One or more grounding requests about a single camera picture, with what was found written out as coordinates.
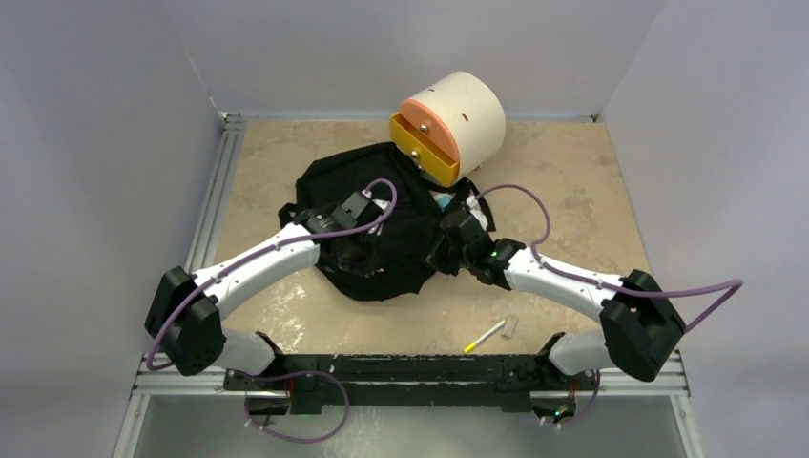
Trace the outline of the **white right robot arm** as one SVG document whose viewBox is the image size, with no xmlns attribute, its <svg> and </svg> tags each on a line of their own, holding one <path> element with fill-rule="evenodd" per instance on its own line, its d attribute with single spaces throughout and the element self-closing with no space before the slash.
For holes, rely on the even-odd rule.
<svg viewBox="0 0 809 458">
<path fill-rule="evenodd" d="M 549 388 L 603 368 L 651 382 L 686 332 L 650 274 L 633 270 L 621 277 L 537 255 L 517 240 L 493 239 L 466 209 L 442 218 L 427 261 L 447 275 L 466 269 L 483 284 L 551 300 L 598 323 L 596 330 L 562 333 L 543 347 L 535 374 Z"/>
</svg>

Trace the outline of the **black student backpack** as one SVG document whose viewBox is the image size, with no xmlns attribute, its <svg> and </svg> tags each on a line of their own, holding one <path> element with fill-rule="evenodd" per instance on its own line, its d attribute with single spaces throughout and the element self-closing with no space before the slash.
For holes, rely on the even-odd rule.
<svg viewBox="0 0 809 458">
<path fill-rule="evenodd" d="M 363 146 L 312 162 L 295 182 L 296 201 L 278 212 L 280 225 L 329 218 L 353 193 L 372 187 L 372 197 L 397 199 L 380 234 L 320 241 L 317 269 L 346 297 L 385 301 L 418 293 L 435 270 L 426 263 L 445 213 L 479 189 L 468 178 L 443 187 L 426 178 L 392 142 Z M 442 211 L 438 195 L 452 201 Z"/>
</svg>

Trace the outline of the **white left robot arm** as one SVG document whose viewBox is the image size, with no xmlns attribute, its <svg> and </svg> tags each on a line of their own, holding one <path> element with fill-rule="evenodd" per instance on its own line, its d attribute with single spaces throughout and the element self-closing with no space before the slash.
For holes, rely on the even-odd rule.
<svg viewBox="0 0 809 458">
<path fill-rule="evenodd" d="M 247 251 L 193 273 L 175 267 L 159 281 L 144 324 L 153 339 L 150 371 L 175 368 L 183 376 L 210 366 L 247 373 L 259 389 L 281 384 L 280 351 L 259 332 L 230 329 L 224 321 L 259 292 L 315 266 L 327 249 L 382 232 L 396 202 L 353 193 L 335 208 L 306 210 Z"/>
</svg>

